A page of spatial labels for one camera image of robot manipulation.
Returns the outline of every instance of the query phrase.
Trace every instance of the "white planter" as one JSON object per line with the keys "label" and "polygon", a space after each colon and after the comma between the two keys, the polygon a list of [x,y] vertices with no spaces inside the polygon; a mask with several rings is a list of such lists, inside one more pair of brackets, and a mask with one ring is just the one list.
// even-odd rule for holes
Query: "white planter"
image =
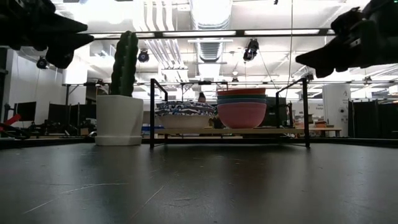
{"label": "white planter", "polygon": [[99,146],[140,145],[143,107],[142,99],[98,96],[95,143]]}

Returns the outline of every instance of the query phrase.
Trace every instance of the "ceiling duct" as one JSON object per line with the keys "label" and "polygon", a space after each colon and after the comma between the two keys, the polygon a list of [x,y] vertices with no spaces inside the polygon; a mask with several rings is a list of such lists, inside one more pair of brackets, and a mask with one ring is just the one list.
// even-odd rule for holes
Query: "ceiling duct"
{"label": "ceiling duct", "polygon": [[[195,30],[228,29],[232,0],[190,0],[190,6]],[[202,61],[216,62],[223,52],[223,43],[197,43],[197,50]]]}

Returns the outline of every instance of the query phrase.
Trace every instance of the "pink bowl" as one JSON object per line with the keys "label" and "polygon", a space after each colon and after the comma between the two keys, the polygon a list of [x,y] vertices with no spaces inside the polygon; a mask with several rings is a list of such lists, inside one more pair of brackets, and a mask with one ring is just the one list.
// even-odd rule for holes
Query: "pink bowl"
{"label": "pink bowl", "polygon": [[217,106],[221,122],[232,129],[255,128],[266,115],[265,103],[228,103]]}

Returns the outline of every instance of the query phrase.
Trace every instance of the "ceiling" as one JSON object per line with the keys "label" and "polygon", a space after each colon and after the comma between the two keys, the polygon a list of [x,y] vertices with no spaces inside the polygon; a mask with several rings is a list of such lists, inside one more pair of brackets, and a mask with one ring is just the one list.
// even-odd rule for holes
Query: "ceiling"
{"label": "ceiling", "polygon": [[[67,3],[68,0],[54,1],[57,11],[66,16],[88,24],[89,33],[112,33],[133,30],[134,5],[132,1],[116,2],[113,0],[95,0],[96,4],[89,4],[93,0],[88,0],[86,4]],[[189,1],[172,1],[172,22],[175,30],[192,30],[192,20],[190,15]],[[153,15],[155,21],[156,3],[153,0]],[[235,0],[233,1],[230,29],[316,29],[329,28],[330,23],[340,14],[350,10],[352,7],[364,7],[367,0],[293,0],[279,1],[274,5],[274,1],[262,0]],[[250,38],[234,37],[226,38],[229,41],[224,43],[223,53],[218,62],[221,65],[218,76],[213,80],[231,81],[237,77],[240,82],[291,82],[298,79],[307,71],[303,65],[295,62],[295,57],[302,53],[323,47],[333,37],[259,37],[259,54],[253,61],[244,63],[243,52]],[[189,44],[191,39],[177,39],[181,56],[187,66],[187,76],[190,81],[202,79],[198,72],[198,57],[195,44]],[[116,46],[117,40],[96,40],[90,45],[89,55],[79,55],[89,66],[89,79],[103,79],[110,81],[114,59],[103,51],[109,53],[109,49]],[[148,49],[144,40],[139,41],[140,49]],[[148,82],[150,78],[156,78],[160,82],[167,82],[168,76],[161,75],[159,62],[149,51],[149,61],[137,63],[136,77],[138,82]],[[365,75],[377,75],[395,65],[375,66],[367,69],[352,68],[349,72],[332,74],[326,80],[348,81],[363,80]],[[389,72],[379,75],[373,80],[395,80],[398,73]],[[267,85],[268,89],[278,89],[282,86]],[[367,91],[383,91],[389,85],[370,86]],[[362,89],[363,85],[352,86],[354,90]],[[310,86],[310,92],[319,93],[322,91],[321,85]]]}

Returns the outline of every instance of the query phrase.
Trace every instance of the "security camera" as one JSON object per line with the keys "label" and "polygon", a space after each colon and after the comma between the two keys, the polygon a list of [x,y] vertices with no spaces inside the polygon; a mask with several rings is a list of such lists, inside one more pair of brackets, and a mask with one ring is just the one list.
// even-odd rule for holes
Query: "security camera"
{"label": "security camera", "polygon": [[36,63],[37,68],[39,69],[48,69],[49,63],[44,57],[40,57],[40,59]]}
{"label": "security camera", "polygon": [[248,46],[244,50],[243,60],[245,62],[251,61],[257,55],[257,51],[260,49],[259,42],[257,39],[251,39]]}
{"label": "security camera", "polygon": [[149,55],[147,49],[141,50],[141,53],[138,55],[138,61],[142,63],[149,61]]}

